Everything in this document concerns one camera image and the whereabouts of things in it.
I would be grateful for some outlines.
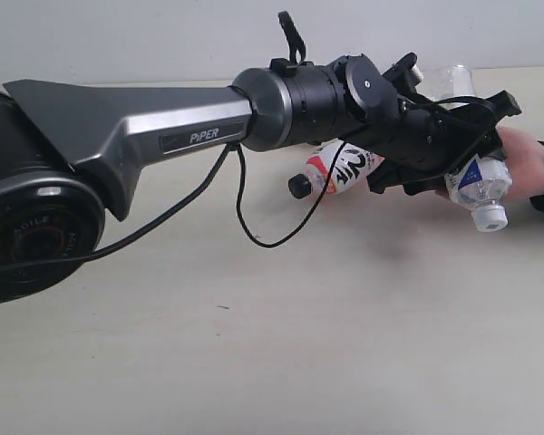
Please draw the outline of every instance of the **robotic arm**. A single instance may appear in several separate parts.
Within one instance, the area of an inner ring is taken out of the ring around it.
[[[0,92],[0,266],[92,252],[104,210],[123,221],[143,168],[224,143],[256,152],[339,138],[385,158],[372,191],[443,186],[475,154],[500,155],[496,124],[520,114],[503,91],[444,109],[416,87],[409,53],[381,74],[365,55],[305,60],[289,15],[289,59],[224,88],[97,88],[21,80]],[[79,265],[0,274],[0,302],[65,279]]]

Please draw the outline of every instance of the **white bottle cap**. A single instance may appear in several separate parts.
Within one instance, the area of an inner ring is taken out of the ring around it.
[[[486,204],[471,212],[473,223],[482,233],[500,231],[508,225],[506,210],[500,204]]]

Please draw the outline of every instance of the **plastic bottle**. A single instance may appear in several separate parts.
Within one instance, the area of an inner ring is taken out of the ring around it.
[[[335,154],[342,144],[341,140],[332,140],[312,153],[304,170],[288,181],[290,193],[295,198],[301,199],[322,192]],[[347,143],[335,164],[326,194],[334,195],[349,190],[373,172],[382,161],[383,158],[376,154]]]
[[[475,96],[471,71],[455,65],[426,72],[420,93],[433,101],[456,96]],[[448,104],[453,109],[459,104]],[[499,231],[508,225],[501,199],[508,192],[512,179],[505,162],[493,157],[474,156],[457,174],[445,175],[450,199],[471,212],[480,232]]]

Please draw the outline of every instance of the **white table surface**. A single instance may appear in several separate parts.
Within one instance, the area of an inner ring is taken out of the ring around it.
[[[507,123],[544,139],[544,68],[475,84],[511,91],[524,114]],[[248,154],[263,240],[305,215],[287,179],[310,150]],[[218,153],[146,169],[103,244],[190,192]],[[232,156],[136,245],[0,305],[0,435],[544,434],[544,217],[528,203],[487,235],[434,195],[362,184],[266,250],[241,232],[237,187]]]

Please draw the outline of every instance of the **human hand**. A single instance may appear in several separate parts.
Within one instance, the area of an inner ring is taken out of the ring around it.
[[[497,132],[508,155],[505,163],[512,179],[503,202],[544,195],[544,145],[525,131],[498,127]],[[436,193],[444,198],[449,197],[446,190]]]

